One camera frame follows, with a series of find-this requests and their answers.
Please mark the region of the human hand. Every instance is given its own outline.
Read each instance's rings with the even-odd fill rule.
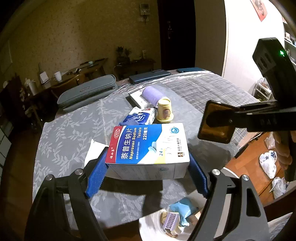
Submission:
[[[282,143],[281,135],[274,131],[273,137],[275,140],[276,153],[279,160],[279,165],[282,169],[287,170],[288,166],[292,163],[289,146]],[[296,131],[291,131],[293,142],[296,142]]]

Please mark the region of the white paper cup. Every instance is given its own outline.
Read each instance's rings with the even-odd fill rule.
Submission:
[[[62,81],[62,76],[61,76],[61,72],[58,71],[54,74],[55,78],[57,81]]]

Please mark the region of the door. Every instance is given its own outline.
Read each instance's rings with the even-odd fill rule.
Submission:
[[[194,0],[157,0],[162,69],[195,65]]]

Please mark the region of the yellow wallpaper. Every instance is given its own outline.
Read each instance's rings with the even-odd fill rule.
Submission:
[[[131,48],[131,59],[146,49],[159,69],[157,0],[144,2],[150,4],[151,12],[146,25],[138,21],[141,0],[47,0],[9,39],[14,71],[24,82],[38,79],[39,62],[51,77],[82,62],[108,57],[104,69],[110,74],[117,46]]]

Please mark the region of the wooden floor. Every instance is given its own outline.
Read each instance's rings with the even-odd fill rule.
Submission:
[[[259,164],[259,156],[267,150],[263,135],[258,141],[253,141],[238,159],[232,159],[227,168],[238,176],[250,176],[260,199],[266,203],[273,199],[268,193],[271,180],[263,172]],[[12,133],[9,137],[12,146],[8,153],[0,186],[0,240],[3,232],[9,236],[8,240],[23,240],[26,220],[32,205],[32,183],[35,156],[40,138],[31,130]],[[109,240],[141,240],[138,221],[106,230]]]

